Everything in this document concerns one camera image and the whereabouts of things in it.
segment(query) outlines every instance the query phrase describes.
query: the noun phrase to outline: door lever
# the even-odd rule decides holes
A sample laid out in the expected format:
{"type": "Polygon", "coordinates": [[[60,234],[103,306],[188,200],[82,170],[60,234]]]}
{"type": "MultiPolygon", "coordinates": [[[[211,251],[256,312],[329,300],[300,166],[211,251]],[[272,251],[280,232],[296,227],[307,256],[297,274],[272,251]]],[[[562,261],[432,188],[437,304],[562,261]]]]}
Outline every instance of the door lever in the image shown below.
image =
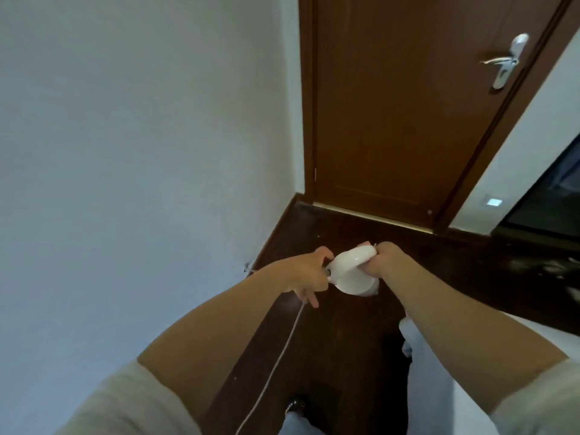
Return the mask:
{"type": "Polygon", "coordinates": [[[510,56],[500,56],[497,58],[491,58],[490,60],[481,61],[485,65],[499,65],[498,75],[495,77],[494,84],[492,88],[495,90],[500,90],[505,87],[508,81],[509,75],[513,71],[514,67],[520,63],[520,55],[526,43],[530,39],[528,34],[519,34],[511,42],[510,56]]]}

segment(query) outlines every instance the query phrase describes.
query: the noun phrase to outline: wooden door frame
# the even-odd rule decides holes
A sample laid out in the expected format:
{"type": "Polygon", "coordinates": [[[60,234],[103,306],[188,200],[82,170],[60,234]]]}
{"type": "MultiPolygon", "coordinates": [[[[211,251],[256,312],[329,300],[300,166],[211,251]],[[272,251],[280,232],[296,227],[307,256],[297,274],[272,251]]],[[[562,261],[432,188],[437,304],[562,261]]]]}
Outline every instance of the wooden door frame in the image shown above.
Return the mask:
{"type": "MultiPolygon", "coordinates": [[[[317,90],[316,1],[298,0],[304,131],[304,200],[309,203],[316,199],[314,183],[317,90]]],[[[580,0],[562,0],[528,58],[526,66],[518,74],[496,116],[437,215],[433,227],[435,232],[444,231],[451,224],[578,28],[580,28],[580,0]]]]}

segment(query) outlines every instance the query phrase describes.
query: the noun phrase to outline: person's left hand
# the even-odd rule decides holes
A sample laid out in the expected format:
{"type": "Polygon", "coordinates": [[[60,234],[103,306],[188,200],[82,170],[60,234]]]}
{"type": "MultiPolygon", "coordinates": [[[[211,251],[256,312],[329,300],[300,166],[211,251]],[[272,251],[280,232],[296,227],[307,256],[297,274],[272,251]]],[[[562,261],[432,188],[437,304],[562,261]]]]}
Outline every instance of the person's left hand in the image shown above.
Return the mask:
{"type": "Polygon", "coordinates": [[[334,259],[334,254],[327,247],[319,247],[312,253],[292,256],[271,263],[275,272],[282,278],[282,291],[293,290],[302,302],[310,302],[318,308],[318,299],[314,292],[328,289],[328,277],[324,271],[324,259],[334,259]]]}

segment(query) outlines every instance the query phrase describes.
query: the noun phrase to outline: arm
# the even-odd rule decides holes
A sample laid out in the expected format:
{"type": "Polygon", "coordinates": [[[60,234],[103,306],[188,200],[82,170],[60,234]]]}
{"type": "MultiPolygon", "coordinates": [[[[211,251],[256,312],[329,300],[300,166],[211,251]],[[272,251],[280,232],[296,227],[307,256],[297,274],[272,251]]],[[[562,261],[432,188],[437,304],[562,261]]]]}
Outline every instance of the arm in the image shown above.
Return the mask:
{"type": "Polygon", "coordinates": [[[395,244],[376,248],[363,270],[385,280],[443,366],[486,413],[567,358],[531,329],[454,290],[395,244]]]}
{"type": "Polygon", "coordinates": [[[281,292],[294,290],[318,307],[314,292],[328,288],[324,258],[333,255],[321,247],[264,267],[175,322],[138,362],[199,419],[281,292]]]}

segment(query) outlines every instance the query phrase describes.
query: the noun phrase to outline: light blue pants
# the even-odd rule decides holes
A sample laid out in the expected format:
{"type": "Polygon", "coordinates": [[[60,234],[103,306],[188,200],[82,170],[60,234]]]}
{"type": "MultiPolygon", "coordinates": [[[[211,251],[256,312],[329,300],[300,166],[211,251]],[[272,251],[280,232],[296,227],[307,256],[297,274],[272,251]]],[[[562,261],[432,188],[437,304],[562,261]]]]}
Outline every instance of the light blue pants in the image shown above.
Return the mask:
{"type": "Polygon", "coordinates": [[[278,435],[324,435],[310,422],[295,412],[288,412],[278,435]]]}

